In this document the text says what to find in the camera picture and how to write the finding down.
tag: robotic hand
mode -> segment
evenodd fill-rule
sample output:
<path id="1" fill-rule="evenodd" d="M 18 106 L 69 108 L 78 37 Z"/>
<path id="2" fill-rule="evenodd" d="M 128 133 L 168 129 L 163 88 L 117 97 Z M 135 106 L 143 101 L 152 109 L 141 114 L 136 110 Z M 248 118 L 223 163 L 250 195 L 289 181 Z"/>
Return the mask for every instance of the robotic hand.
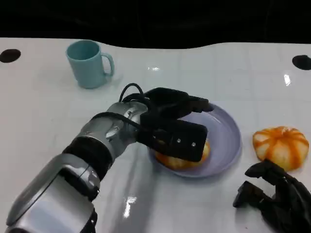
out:
<path id="1" fill-rule="evenodd" d="M 245 174 L 262 177 L 276 187 L 276 193 L 270 198 L 245 181 L 233 202 L 234 207 L 248 203 L 258 208 L 265 221 L 281 233 L 311 232 L 311 194 L 301 182 L 269 160 L 251 166 Z"/>
<path id="2" fill-rule="evenodd" d="M 125 98 L 130 86 L 139 94 Z M 206 127 L 177 120 L 191 112 L 209 112 L 208 100 L 156 88 L 147 93 L 135 83 L 123 90 L 107 112 L 87 123 L 72 143 L 54 157 L 13 204 L 7 233 L 94 233 L 92 201 L 106 172 L 134 142 L 169 156 L 198 162 Z"/>

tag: teal mug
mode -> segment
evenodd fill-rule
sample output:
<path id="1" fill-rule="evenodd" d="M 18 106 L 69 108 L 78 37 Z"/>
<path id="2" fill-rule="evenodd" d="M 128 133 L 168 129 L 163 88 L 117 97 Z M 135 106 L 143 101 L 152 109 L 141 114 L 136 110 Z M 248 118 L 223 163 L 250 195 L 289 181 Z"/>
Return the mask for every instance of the teal mug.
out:
<path id="1" fill-rule="evenodd" d="M 115 71 L 112 56 L 102 53 L 101 47 L 91 40 L 80 40 L 71 44 L 66 50 L 75 79 L 78 85 L 92 89 L 107 82 Z M 102 56 L 106 57 L 110 63 L 110 73 L 105 73 Z"/>

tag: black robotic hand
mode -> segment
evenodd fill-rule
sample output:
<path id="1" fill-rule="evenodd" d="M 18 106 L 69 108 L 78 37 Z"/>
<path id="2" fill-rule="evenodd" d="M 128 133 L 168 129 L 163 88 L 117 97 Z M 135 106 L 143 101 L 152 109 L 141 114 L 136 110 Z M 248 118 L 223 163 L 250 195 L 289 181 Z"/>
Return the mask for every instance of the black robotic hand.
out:
<path id="1" fill-rule="evenodd" d="M 311 232 L 311 194 L 301 182 L 269 160 L 251 166 L 245 175 L 262 177 L 276 187 L 276 193 L 270 198 L 245 181 L 234 207 L 250 204 L 258 208 L 265 221 L 280 233 Z"/>
<path id="2" fill-rule="evenodd" d="M 148 112 L 140 116 L 143 130 L 138 132 L 137 141 L 162 154 L 199 162 L 202 159 L 207 128 L 179 119 L 192 112 L 213 111 L 208 100 L 162 87 L 143 93 L 137 84 L 129 85 L 135 85 L 140 93 L 122 98 L 122 92 L 120 101 L 135 100 L 148 106 Z"/>

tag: black joint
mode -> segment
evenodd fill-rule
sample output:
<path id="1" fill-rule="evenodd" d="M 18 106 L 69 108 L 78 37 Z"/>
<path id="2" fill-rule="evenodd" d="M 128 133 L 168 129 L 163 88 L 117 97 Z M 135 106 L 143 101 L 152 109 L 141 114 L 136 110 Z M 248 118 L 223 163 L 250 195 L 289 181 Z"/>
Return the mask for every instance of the black joint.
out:
<path id="1" fill-rule="evenodd" d="M 95 233 L 96 223 L 97 223 L 97 213 L 95 212 L 95 209 L 94 209 L 89 220 L 87 221 L 86 225 L 83 227 L 82 231 L 80 231 L 80 233 Z"/>
<path id="2" fill-rule="evenodd" d="M 91 137 L 78 137 L 67 146 L 63 153 L 73 154 L 88 163 L 102 180 L 113 161 L 108 148 Z"/>

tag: black cable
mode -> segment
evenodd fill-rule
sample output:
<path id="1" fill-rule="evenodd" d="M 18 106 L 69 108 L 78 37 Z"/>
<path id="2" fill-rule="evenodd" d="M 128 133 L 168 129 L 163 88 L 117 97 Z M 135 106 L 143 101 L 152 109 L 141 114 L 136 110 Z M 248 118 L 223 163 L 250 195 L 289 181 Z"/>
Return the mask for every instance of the black cable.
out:
<path id="1" fill-rule="evenodd" d="M 112 112 L 98 113 L 91 120 L 101 118 L 101 117 L 114 117 L 114 118 L 117 118 L 119 120 L 122 120 L 123 122 L 128 123 L 129 125 L 136 127 L 139 130 L 143 130 L 143 127 L 141 127 L 139 124 L 135 123 L 134 121 L 130 120 L 129 118 L 126 118 L 125 116 L 118 114 L 118 113 L 112 113 Z"/>
<path id="2" fill-rule="evenodd" d="M 126 85 L 125 88 L 122 90 L 121 95 L 120 95 L 120 98 L 119 98 L 119 102 L 122 102 L 124 93 L 125 93 L 126 90 L 127 90 L 129 87 L 131 87 L 131 86 L 136 87 L 136 88 L 138 89 L 139 93 L 141 94 L 141 96 L 142 96 L 142 97 L 144 96 L 144 92 L 142 91 L 141 87 L 140 87 L 137 83 L 129 83 L 129 84 Z"/>

